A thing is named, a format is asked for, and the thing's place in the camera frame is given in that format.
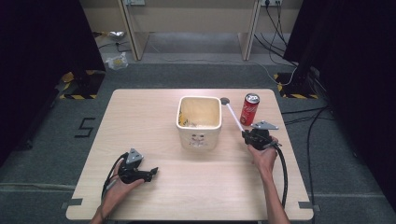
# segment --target forearm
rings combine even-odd
[[[269,223],[290,223],[289,218],[280,202],[273,178],[262,176],[262,184],[267,204],[267,215]]]
[[[102,224],[110,216],[111,211],[114,209],[115,205],[100,205],[96,209],[96,213],[91,220],[91,224]]]

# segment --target white bucket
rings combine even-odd
[[[190,149],[213,149],[221,129],[221,101],[216,97],[184,96],[177,110],[181,145]]]

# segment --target power strip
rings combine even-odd
[[[262,7],[265,7],[265,1],[262,0]],[[277,7],[277,6],[282,6],[282,1],[283,0],[268,0],[270,2],[270,5],[268,7]]]

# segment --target warning tape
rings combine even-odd
[[[280,80],[278,80],[279,75],[275,74],[274,75],[275,81],[277,83],[280,83]],[[284,86],[282,85],[277,85],[277,89],[280,93],[280,95],[284,98],[297,98],[297,99],[318,99],[318,96],[315,94],[300,94],[300,93],[286,93]]]

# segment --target wooden table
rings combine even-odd
[[[312,209],[275,95],[270,90],[116,90],[92,144],[73,200],[66,216],[91,219],[100,204],[106,176],[114,161],[134,147],[145,159],[142,171],[159,167],[151,182],[135,189],[117,208],[116,220],[265,220],[266,204],[262,181],[227,106],[222,107],[222,128],[215,149],[187,150],[180,144],[176,126],[178,102],[182,96],[214,96],[230,99],[240,116],[244,97],[250,91],[261,97],[255,122],[265,120],[279,130],[270,131],[279,139],[288,167],[289,193],[286,212],[291,220],[308,220]],[[279,198],[283,192],[280,160],[274,168]]]

